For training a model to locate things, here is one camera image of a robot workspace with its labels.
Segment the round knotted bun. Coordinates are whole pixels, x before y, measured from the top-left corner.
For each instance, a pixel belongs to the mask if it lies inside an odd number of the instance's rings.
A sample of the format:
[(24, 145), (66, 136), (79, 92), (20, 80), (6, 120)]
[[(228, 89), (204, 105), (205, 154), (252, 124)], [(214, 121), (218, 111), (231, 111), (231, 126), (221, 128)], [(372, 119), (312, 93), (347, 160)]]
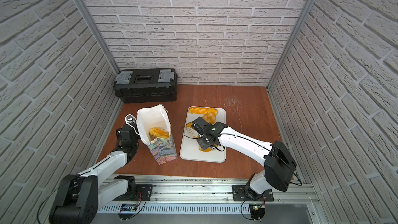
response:
[(214, 113), (206, 113), (205, 115), (202, 116), (202, 118), (210, 123), (210, 124), (215, 124), (216, 120), (217, 120), (217, 116)]

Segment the white paper bag colourful bottom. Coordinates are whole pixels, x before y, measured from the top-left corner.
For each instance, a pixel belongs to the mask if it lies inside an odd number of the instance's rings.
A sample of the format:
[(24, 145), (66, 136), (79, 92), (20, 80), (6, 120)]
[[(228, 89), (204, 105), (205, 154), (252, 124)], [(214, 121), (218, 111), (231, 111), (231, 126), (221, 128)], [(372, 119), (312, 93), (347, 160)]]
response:
[(159, 165), (178, 158), (168, 110), (162, 104), (139, 109), (136, 117), (126, 115), (125, 123), (139, 135)]

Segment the long twisted bread top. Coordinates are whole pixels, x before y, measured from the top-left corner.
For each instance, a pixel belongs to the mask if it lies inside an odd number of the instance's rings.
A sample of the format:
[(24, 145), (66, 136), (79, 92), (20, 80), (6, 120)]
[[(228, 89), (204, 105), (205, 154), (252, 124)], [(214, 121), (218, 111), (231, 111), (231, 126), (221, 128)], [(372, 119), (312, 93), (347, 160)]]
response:
[(202, 114), (205, 115), (207, 113), (213, 113), (215, 115), (218, 114), (218, 110), (215, 108), (207, 108), (207, 107), (191, 107), (189, 108), (190, 114)]

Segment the croissant bread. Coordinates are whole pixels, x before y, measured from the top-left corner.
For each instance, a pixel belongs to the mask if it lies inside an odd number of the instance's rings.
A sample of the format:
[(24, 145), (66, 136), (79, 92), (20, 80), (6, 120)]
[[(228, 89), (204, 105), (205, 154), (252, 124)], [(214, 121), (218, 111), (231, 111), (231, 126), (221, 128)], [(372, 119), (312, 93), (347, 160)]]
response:
[(157, 138), (161, 138), (161, 139), (169, 139), (170, 138), (170, 134), (158, 127), (154, 127), (151, 128), (149, 130), (149, 134), (152, 140), (157, 139)]

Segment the small rectangular golden loaf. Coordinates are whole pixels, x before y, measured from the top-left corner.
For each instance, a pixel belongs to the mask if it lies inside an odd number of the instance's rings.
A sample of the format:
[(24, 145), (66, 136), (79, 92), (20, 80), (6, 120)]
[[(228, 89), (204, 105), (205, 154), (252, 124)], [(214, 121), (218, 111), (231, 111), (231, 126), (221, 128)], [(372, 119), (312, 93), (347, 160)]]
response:
[(195, 131), (195, 129), (193, 128), (193, 123), (190, 122), (186, 125), (186, 131), (188, 132), (188, 134), (194, 138), (197, 139), (199, 137), (199, 134)]

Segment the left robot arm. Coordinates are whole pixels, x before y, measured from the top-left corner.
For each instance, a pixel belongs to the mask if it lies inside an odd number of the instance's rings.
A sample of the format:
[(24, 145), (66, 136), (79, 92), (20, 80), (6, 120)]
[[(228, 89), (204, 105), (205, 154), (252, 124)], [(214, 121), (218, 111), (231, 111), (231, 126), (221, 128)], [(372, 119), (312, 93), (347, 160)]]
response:
[(138, 195), (134, 176), (117, 176), (104, 184), (137, 153), (140, 135), (136, 118), (125, 116), (125, 124), (116, 130), (116, 136), (117, 146), (108, 156), (85, 171), (61, 180), (49, 214), (51, 224), (89, 224), (110, 201)]

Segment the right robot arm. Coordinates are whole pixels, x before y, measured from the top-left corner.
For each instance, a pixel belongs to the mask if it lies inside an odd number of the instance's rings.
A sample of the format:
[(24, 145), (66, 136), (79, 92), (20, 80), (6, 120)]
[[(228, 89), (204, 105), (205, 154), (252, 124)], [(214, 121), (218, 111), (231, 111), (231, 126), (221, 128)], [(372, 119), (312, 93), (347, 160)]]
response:
[(256, 140), (224, 123), (217, 121), (211, 124), (202, 117), (194, 120), (191, 126), (198, 134), (196, 140), (201, 148), (231, 148), (263, 165), (263, 171), (254, 174), (245, 186), (247, 198), (258, 200), (273, 188), (282, 192), (288, 190), (297, 163), (284, 143)]

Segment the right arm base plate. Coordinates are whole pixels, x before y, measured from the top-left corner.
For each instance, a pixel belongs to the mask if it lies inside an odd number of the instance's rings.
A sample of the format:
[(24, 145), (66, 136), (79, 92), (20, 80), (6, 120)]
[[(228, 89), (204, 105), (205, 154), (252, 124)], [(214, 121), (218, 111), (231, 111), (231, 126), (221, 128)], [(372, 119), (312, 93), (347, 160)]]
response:
[(272, 189), (266, 190), (262, 194), (256, 193), (247, 185), (232, 185), (232, 196), (235, 202), (243, 201), (264, 201), (273, 202), (274, 195)]

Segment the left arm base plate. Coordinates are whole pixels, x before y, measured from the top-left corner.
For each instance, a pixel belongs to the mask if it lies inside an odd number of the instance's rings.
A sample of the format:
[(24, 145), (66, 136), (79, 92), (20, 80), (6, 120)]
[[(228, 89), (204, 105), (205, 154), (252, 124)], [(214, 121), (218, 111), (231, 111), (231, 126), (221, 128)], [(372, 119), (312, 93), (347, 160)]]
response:
[(124, 201), (150, 201), (153, 191), (153, 185), (143, 184), (136, 185), (135, 191), (131, 193), (126, 193)]

